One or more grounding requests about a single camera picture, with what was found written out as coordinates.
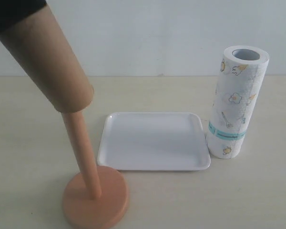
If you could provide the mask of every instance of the beige table surface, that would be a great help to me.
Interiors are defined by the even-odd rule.
[[[84,110],[95,152],[108,114],[182,111],[207,128],[216,77],[95,77]],[[199,172],[123,172],[115,229],[286,229],[286,76],[266,76],[239,156]],[[69,229],[61,211],[78,172],[61,116],[28,77],[0,77],[0,229]]]

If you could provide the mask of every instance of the white plastic tray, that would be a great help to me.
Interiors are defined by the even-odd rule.
[[[202,170],[211,159],[200,118],[181,112],[109,115],[98,164],[118,170]]]

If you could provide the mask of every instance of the paper towel roll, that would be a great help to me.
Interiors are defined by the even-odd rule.
[[[238,155],[269,62],[269,54],[252,46],[224,51],[207,131],[211,154],[223,159]]]

